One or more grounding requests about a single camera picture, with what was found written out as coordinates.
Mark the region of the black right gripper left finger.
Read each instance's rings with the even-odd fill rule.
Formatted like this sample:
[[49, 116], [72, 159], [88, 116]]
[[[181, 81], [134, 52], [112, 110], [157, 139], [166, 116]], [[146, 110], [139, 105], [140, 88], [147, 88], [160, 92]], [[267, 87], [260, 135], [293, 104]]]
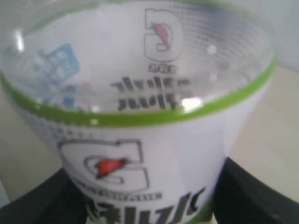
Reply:
[[83, 195], [63, 169], [0, 209], [2, 224], [85, 224]]

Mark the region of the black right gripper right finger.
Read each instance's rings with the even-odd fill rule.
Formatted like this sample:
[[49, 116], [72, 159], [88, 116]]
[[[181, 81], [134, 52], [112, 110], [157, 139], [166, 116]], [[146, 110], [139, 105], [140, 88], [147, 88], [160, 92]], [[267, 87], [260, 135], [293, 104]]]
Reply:
[[214, 193], [219, 224], [297, 224], [299, 204], [227, 158]]

